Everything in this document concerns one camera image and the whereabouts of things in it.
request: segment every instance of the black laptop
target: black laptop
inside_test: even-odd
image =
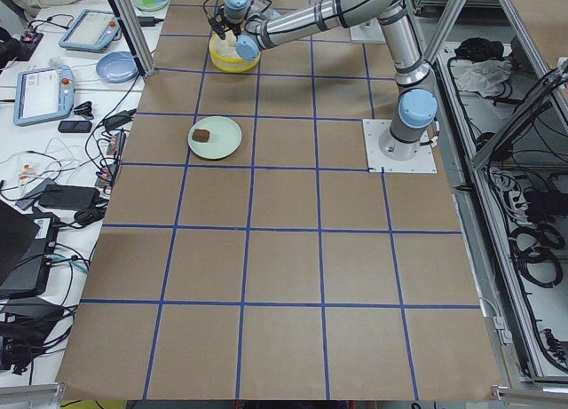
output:
[[[0,298],[45,291],[59,219],[52,213],[21,214],[0,201]]]

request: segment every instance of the blue plate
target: blue plate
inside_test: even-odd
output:
[[[97,75],[108,83],[124,83],[138,75],[138,68],[129,52],[111,52],[97,63]]]

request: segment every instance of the yellow container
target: yellow container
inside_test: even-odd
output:
[[[260,53],[254,60],[241,59],[234,48],[236,38],[231,32],[227,32],[227,37],[223,41],[217,34],[213,34],[209,39],[209,55],[211,61],[223,72],[239,74],[247,72],[258,64]]]

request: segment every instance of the green plate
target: green plate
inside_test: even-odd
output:
[[[192,139],[195,130],[209,131],[209,141]],[[239,148],[242,133],[239,124],[224,116],[210,116],[199,120],[189,130],[187,142],[192,152],[203,159],[223,159]]]
[[[143,12],[157,12],[158,10],[161,10],[163,7],[168,5],[169,1],[170,0],[165,0],[159,3],[144,4],[142,0],[132,0],[134,5],[136,5],[136,8]]]

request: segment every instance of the brown food item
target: brown food item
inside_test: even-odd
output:
[[[209,141],[210,132],[207,130],[195,130],[192,135],[192,140],[199,141],[200,143],[207,143]]]

